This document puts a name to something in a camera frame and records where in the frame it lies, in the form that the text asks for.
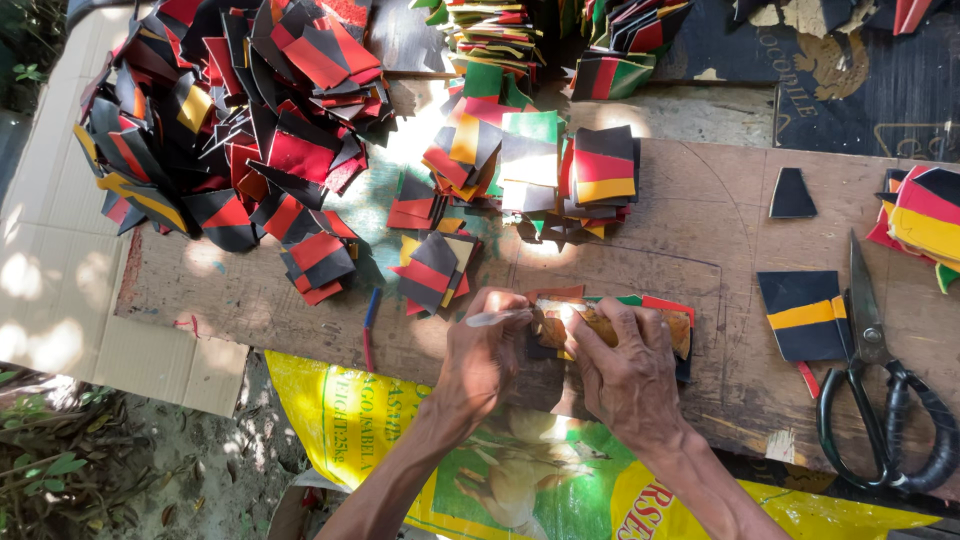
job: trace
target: hand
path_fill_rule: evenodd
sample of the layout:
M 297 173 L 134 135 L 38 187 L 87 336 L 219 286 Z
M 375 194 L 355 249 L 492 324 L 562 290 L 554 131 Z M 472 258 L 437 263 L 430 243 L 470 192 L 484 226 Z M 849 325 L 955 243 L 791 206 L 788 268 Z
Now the hand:
M 514 334 L 533 320 L 532 313 L 496 325 L 471 328 L 464 322 L 484 311 L 530 306 L 523 296 L 508 289 L 484 287 L 464 318 L 446 333 L 446 358 L 430 400 L 437 405 L 441 422 L 465 440 L 490 414 L 516 376 Z
M 596 311 L 616 331 L 612 349 L 575 310 L 562 315 L 564 346 L 580 368 L 587 410 L 641 461 L 670 455 L 689 429 L 680 413 L 669 327 L 658 311 L 614 298 L 601 300 Z

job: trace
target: scissors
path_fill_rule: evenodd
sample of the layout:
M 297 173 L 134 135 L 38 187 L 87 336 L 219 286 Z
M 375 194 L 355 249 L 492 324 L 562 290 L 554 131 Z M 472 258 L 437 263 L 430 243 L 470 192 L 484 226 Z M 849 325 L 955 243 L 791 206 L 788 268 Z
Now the scissors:
M 851 230 L 850 234 L 850 288 L 844 294 L 850 321 L 852 339 L 845 339 L 848 367 L 844 370 L 830 369 L 817 400 L 817 434 L 827 460 L 837 473 L 863 489 L 890 486 L 910 493 L 924 493 L 943 485 L 960 462 L 960 432 L 956 419 L 937 394 L 915 373 L 903 367 L 887 350 L 883 321 L 876 308 L 874 288 L 870 281 L 867 263 L 860 251 L 860 243 Z M 870 398 L 863 388 L 863 373 L 870 364 L 883 366 L 889 373 L 887 380 L 886 418 L 881 427 L 874 413 Z M 837 452 L 830 425 L 833 398 L 846 379 L 853 391 L 853 398 L 867 429 L 870 446 L 874 453 L 877 478 L 865 479 L 853 473 Z M 929 413 L 936 427 L 933 449 L 926 464 L 916 473 L 900 470 L 901 443 L 910 405 L 909 388 L 913 388 Z

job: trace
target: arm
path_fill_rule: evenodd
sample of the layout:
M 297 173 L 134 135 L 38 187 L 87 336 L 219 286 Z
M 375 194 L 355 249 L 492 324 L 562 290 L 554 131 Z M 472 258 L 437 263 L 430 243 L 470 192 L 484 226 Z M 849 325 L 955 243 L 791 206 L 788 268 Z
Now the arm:
M 526 298 L 483 288 L 467 315 L 528 307 Z M 326 522 L 315 540 L 394 538 L 420 489 L 447 453 L 464 442 L 493 411 L 516 375 L 514 332 L 526 316 L 470 328 L 463 321 L 446 334 L 446 357 L 433 393 L 373 472 Z
M 680 412 L 670 330 L 660 314 L 607 298 L 611 349 L 572 309 L 564 312 L 566 350 L 584 380 L 587 409 L 684 503 L 711 538 L 785 539 Z

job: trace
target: wooden workbench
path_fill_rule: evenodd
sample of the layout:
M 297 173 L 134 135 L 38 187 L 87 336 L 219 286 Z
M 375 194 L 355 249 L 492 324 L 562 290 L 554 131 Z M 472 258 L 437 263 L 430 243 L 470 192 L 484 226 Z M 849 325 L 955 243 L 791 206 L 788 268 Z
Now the wooden workbench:
M 396 293 L 402 231 L 384 228 L 401 164 L 419 159 L 442 119 L 438 103 L 418 95 L 415 116 L 402 119 L 386 148 L 369 146 L 372 170 L 327 208 L 369 243 L 347 292 L 308 307 L 284 278 L 278 243 L 236 255 L 207 240 L 191 241 L 147 228 L 137 232 L 116 314 L 165 326 L 195 316 L 209 335 L 350 367 L 364 364 L 361 327 L 374 286 L 384 287 L 372 331 L 377 371 L 433 384 L 444 354 L 448 321 L 472 295 L 433 318 L 404 315 Z M 641 115 L 621 104 L 574 104 L 570 129 L 632 124 Z M 464 216 L 484 242 L 468 270 L 470 287 L 516 291 L 585 283 L 587 294 L 646 293 L 696 308 L 693 383 L 682 390 L 684 415 L 716 448 L 804 465 L 830 467 L 817 443 L 814 402 L 796 368 L 782 360 L 765 320 L 757 270 L 838 269 L 848 280 L 848 231 L 860 237 L 876 221 L 878 190 L 888 167 L 906 160 L 645 139 L 641 197 L 626 225 L 605 241 L 567 244 L 521 241 L 491 212 Z M 801 167 L 820 211 L 814 219 L 771 220 L 768 204 L 781 167 Z M 929 381 L 954 411 L 960 365 L 960 293 L 942 295 L 926 264 L 864 244 L 892 352 Z M 191 330 L 190 325 L 179 326 Z M 813 366 L 822 379 L 828 365 Z M 588 417 L 580 381 L 562 360 L 521 360 L 513 403 Z M 882 404 L 882 378 L 870 380 Z M 846 393 L 835 407 L 835 431 L 854 468 L 871 462 L 866 434 Z M 920 413 L 907 435 L 909 459 L 925 457 L 932 425 Z M 960 500 L 960 477 L 937 495 Z

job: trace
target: yellow sack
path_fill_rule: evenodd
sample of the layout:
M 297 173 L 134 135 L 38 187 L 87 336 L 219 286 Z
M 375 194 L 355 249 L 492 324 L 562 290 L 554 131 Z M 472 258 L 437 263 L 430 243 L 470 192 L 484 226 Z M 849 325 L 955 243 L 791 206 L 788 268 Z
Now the yellow sack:
M 356 488 L 431 388 L 267 352 L 276 393 L 314 468 Z M 740 481 L 793 537 L 882 540 L 937 518 Z M 500 407 L 441 462 L 405 520 L 471 540 L 708 538 L 602 424 Z

